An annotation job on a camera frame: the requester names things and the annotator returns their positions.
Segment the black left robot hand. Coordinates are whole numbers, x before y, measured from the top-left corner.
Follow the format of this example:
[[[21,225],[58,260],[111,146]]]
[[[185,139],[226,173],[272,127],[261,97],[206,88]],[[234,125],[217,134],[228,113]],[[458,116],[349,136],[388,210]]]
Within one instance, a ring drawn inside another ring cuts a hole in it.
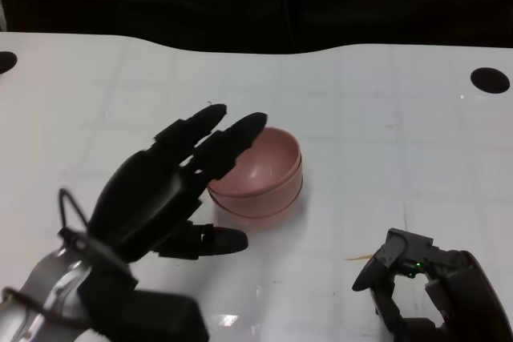
[[[127,263],[150,251],[197,260],[245,250],[243,231],[190,220],[209,183],[235,167],[267,123],[267,115],[256,112],[218,131],[226,113],[224,104],[213,104],[178,119],[148,149],[129,157],[101,191],[87,225],[89,235]]]

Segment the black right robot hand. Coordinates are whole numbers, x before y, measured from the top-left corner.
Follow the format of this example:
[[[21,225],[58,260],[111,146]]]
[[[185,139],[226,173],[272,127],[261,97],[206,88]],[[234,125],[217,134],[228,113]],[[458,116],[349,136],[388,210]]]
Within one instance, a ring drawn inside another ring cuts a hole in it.
[[[396,276],[424,275],[426,293],[443,323],[405,318],[393,300]],[[396,341],[510,341],[504,308],[477,259],[468,251],[443,251],[431,238],[391,228],[352,289],[370,291],[375,312]]]

